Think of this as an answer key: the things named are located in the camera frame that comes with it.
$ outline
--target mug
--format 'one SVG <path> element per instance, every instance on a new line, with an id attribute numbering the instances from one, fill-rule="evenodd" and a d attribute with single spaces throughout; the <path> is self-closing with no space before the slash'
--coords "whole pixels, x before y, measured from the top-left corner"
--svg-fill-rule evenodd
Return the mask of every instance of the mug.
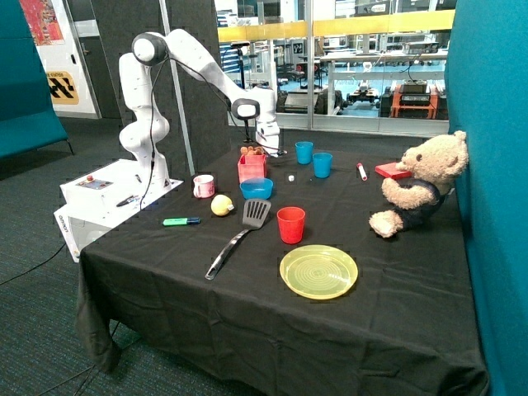
<path id="1" fill-rule="evenodd" d="M 212 175 L 199 175 L 193 179 L 192 194 L 196 198 L 209 198 L 215 193 L 215 178 Z"/>

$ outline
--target red cup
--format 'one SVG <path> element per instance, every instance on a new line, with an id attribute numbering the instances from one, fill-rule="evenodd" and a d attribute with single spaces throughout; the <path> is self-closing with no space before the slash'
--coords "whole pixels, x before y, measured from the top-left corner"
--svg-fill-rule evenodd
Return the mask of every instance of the red cup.
<path id="1" fill-rule="evenodd" d="M 277 212 L 277 221 L 279 223 L 280 239 L 282 239 L 282 242 L 294 244 L 301 241 L 303 238 L 305 217 L 306 213 L 304 210 L 295 206 L 287 206 Z"/>

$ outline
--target red book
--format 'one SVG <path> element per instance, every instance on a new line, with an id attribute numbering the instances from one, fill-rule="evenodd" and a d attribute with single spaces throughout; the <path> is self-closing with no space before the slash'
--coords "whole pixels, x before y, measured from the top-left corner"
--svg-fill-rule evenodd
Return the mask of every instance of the red book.
<path id="1" fill-rule="evenodd" d="M 375 168 L 376 172 L 383 177 L 390 177 L 394 180 L 403 179 L 405 177 L 410 177 L 413 174 L 410 171 L 399 171 L 396 169 L 396 163 L 386 163 L 384 165 L 378 165 Z"/>

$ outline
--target teddy bear ear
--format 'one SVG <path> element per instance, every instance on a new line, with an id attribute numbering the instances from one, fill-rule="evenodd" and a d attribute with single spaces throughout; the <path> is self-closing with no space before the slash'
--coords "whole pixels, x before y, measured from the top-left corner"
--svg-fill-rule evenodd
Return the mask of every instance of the teddy bear ear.
<path id="1" fill-rule="evenodd" d="M 461 131 L 461 130 L 457 130 L 456 132 L 453 133 L 454 136 L 456 136 L 459 140 L 462 140 L 463 142 L 465 141 L 465 132 Z"/>

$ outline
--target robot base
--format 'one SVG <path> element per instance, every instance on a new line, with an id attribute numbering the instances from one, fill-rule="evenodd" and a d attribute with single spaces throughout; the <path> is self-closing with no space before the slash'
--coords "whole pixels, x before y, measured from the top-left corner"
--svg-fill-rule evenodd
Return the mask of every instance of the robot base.
<path id="1" fill-rule="evenodd" d="M 138 177 L 138 163 L 120 159 L 110 165 L 60 186 L 66 205 L 54 212 L 64 241 L 75 262 L 90 243 L 140 211 L 146 183 Z M 170 180 L 164 187 L 151 187 L 141 203 L 152 204 L 183 181 Z M 130 203 L 117 206 L 129 197 Z"/>

